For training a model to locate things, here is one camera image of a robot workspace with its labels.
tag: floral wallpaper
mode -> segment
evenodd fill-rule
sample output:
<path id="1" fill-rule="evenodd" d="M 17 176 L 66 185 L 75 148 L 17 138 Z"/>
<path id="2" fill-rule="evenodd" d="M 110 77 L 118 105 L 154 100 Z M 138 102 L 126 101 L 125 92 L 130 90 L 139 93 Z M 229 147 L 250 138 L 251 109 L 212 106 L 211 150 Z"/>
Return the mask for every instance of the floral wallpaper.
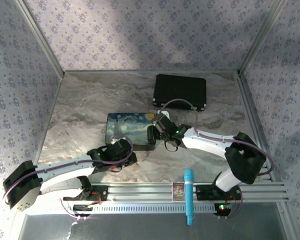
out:
<path id="1" fill-rule="evenodd" d="M 3 180 L 34 160 L 59 79 L 13 0 L 0 0 L 0 239 L 10 217 Z"/>
<path id="2" fill-rule="evenodd" d="M 288 0 L 245 73 L 300 226 L 300 0 Z"/>
<path id="3" fill-rule="evenodd" d="M 64 71 L 235 70 L 273 0 L 26 0 Z"/>

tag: black case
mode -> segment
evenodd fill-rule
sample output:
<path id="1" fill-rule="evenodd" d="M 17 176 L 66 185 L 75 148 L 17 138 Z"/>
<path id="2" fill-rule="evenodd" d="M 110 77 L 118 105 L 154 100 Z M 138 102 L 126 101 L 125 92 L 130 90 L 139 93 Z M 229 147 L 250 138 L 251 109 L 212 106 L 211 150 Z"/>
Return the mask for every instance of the black case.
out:
<path id="1" fill-rule="evenodd" d="M 190 102 L 197 111 L 204 111 L 207 106 L 207 81 L 204 78 L 159 74 L 156 76 L 152 103 L 157 107 L 173 99 Z M 190 105 L 176 101 L 168 108 L 191 109 Z"/>

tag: patterned wallpaper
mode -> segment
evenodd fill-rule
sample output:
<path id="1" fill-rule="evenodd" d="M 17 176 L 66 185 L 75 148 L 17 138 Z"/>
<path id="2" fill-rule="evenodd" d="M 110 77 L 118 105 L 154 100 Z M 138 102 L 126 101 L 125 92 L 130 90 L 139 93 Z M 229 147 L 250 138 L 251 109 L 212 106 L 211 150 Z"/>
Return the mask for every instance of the patterned wallpaper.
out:
<path id="1" fill-rule="evenodd" d="M 236 70 L 273 0 L 27 0 L 64 71 Z"/>
<path id="2" fill-rule="evenodd" d="M 300 0 L 287 1 L 245 76 L 300 226 Z"/>
<path id="3" fill-rule="evenodd" d="M 13 0 L 0 0 L 0 239 L 10 217 L 3 179 L 34 160 L 58 77 Z"/>

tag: pink cable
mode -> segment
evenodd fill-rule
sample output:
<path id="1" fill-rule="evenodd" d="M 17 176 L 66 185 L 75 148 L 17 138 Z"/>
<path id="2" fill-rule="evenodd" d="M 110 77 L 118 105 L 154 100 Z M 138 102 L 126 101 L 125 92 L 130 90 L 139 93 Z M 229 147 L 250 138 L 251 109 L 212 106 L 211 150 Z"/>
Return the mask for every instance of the pink cable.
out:
<path id="1" fill-rule="evenodd" d="M 181 98 L 176 98 L 176 99 L 173 99 L 173 100 L 170 100 L 168 101 L 160 110 L 160 112 L 166 108 L 170 103 L 172 102 L 176 102 L 176 101 L 181 101 L 181 102 L 185 102 L 187 104 L 189 104 L 191 106 L 191 108 L 194 110 L 194 114 L 195 114 L 195 122 L 194 122 L 194 126 L 193 126 L 193 129 L 194 129 L 194 132 L 204 138 L 204 139 L 208 139 L 208 140 L 211 140 L 211 141 L 216 141 L 216 142 L 220 142 L 220 143 L 236 143 L 236 144 L 242 144 L 242 145 L 246 145 L 250 148 L 253 148 L 257 151 L 259 151 L 260 153 L 262 153 L 263 155 L 266 156 L 266 158 L 270 161 L 270 169 L 268 171 L 265 171 L 265 172 L 262 172 L 262 173 L 259 173 L 258 176 L 262 176 L 262 175 L 267 175 L 269 173 L 272 172 L 272 170 L 274 169 L 275 167 L 275 164 L 274 164 L 274 161 L 272 160 L 272 158 L 270 157 L 270 155 L 268 153 L 266 153 L 264 150 L 262 150 L 261 148 L 259 148 L 258 146 L 255 146 L 251 143 L 248 143 L 248 142 L 245 142 L 245 141 L 240 141 L 240 140 L 236 140 L 236 139 L 222 139 L 222 138 L 218 138 L 218 137 L 212 137 L 212 136 L 206 136 L 206 135 L 203 135 L 202 133 L 199 133 L 198 132 L 198 129 L 197 129 L 197 125 L 198 125 L 198 113 L 196 112 L 196 109 L 195 107 L 187 100 L 184 100 L 184 99 L 181 99 Z"/>
<path id="2" fill-rule="evenodd" d="M 118 160 L 118 161 L 102 161 L 102 160 L 97 160 L 97 159 L 87 159 L 87 160 L 79 160 L 79 161 L 73 161 L 73 162 L 69 162 L 69 163 L 65 163 L 65 164 L 62 164 L 62 165 L 59 165 L 59 166 L 53 166 L 53 167 L 49 167 L 47 169 L 42 169 L 42 170 L 39 170 L 39 171 L 32 171 L 26 175 L 24 175 L 23 177 L 20 177 L 17 181 L 15 181 L 4 193 L 2 199 L 5 201 L 5 203 L 8 205 L 7 201 L 6 201 L 6 197 L 7 195 L 19 184 L 21 183 L 23 180 L 25 180 L 26 178 L 29 178 L 33 175 L 36 175 L 36 174 L 41 174 L 41 173 L 44 173 L 44 172 L 49 172 L 49 171 L 53 171 L 53 170 L 57 170 L 57 169 L 61 169 L 61 168 L 65 168 L 65 167 L 69 167 L 69 166 L 72 166 L 72 165 L 78 165 L 78 164 L 83 164 L 83 163 L 102 163 L 102 164 L 110 164 L 110 165 L 113 165 L 113 164 L 120 164 L 120 163 L 123 163 L 125 162 L 126 160 L 128 160 L 128 158 L 130 158 L 130 156 L 132 155 L 133 151 L 134 151 L 134 145 L 131 141 L 131 139 L 129 137 L 127 137 L 126 135 L 124 134 L 121 134 L 121 133 L 118 133 L 118 134 L 114 134 L 111 136 L 111 140 L 116 137 L 116 136 L 121 136 L 121 137 L 124 137 L 126 138 L 126 140 L 129 142 L 129 144 L 131 145 L 131 151 L 130 153 L 123 159 L 121 160 Z"/>

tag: marble surface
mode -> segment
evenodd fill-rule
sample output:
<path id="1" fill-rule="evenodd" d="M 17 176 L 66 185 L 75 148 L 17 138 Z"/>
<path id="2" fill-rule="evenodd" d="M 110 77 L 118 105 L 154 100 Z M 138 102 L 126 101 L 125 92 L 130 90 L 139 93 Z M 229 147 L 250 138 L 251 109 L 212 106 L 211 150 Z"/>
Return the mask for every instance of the marble surface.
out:
<path id="1" fill-rule="evenodd" d="M 61 84 L 39 163 L 78 157 L 104 145 L 108 113 L 156 113 L 152 105 L 156 72 L 70 72 Z M 237 83 L 229 75 L 191 73 L 175 75 L 207 80 L 207 107 L 199 113 L 200 130 L 252 136 Z M 193 125 L 191 111 L 170 109 L 178 124 Z M 120 173 L 94 174 L 95 182 L 183 181 L 184 170 L 194 169 L 196 182 L 211 182 L 228 167 L 226 160 L 196 149 L 169 152 L 160 142 L 154 151 L 137 151 L 138 163 Z"/>

